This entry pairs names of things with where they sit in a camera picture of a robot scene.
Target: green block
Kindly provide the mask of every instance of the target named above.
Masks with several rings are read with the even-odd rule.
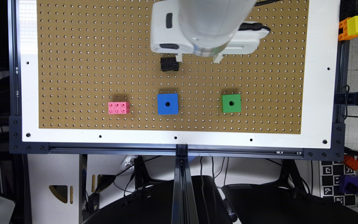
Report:
[[[222,95],[221,101],[223,113],[241,112],[240,94]]]

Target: purple object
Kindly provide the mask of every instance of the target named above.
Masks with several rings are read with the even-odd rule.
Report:
[[[358,177],[351,175],[342,175],[339,183],[339,191],[345,194],[354,194],[355,192],[350,192],[347,189],[355,189],[355,186],[358,187]]]

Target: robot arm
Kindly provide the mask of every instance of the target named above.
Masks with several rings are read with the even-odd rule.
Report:
[[[151,49],[156,53],[214,56],[214,62],[219,62],[222,54],[250,54],[258,47],[259,40],[270,32],[261,24],[243,25],[255,2],[156,2],[152,10]]]

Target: pink lego block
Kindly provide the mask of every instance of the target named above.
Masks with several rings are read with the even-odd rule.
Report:
[[[109,114],[128,114],[129,110],[128,102],[109,102]]]

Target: brown pegboard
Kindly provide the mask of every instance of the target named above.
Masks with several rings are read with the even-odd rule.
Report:
[[[272,30],[254,53],[184,55],[179,72],[150,50],[152,4],[38,0],[40,128],[300,134],[308,1],[253,8],[248,20]],[[157,114],[159,93],[178,93],[178,115]],[[224,114],[232,93],[241,113]],[[131,113],[108,114],[109,101]]]

